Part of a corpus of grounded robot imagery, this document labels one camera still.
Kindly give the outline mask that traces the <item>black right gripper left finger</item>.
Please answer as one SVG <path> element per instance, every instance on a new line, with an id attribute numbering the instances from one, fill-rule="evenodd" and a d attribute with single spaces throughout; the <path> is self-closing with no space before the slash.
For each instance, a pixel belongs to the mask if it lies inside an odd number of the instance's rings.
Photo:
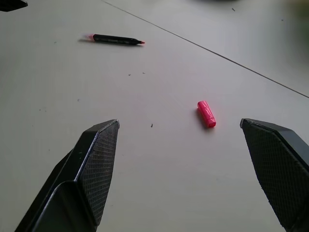
<path id="1" fill-rule="evenodd" d="M 54 167 L 17 232 L 95 232 L 100 225 L 114 168 L 117 119 L 85 130 Z"/>

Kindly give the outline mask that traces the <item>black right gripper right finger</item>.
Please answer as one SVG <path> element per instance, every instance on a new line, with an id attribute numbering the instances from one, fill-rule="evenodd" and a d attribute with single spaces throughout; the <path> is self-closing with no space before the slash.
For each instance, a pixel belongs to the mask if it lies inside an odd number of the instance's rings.
<path id="1" fill-rule="evenodd" d="M 309 146 L 293 130 L 240 122 L 258 182 L 287 232 L 309 230 Z"/>

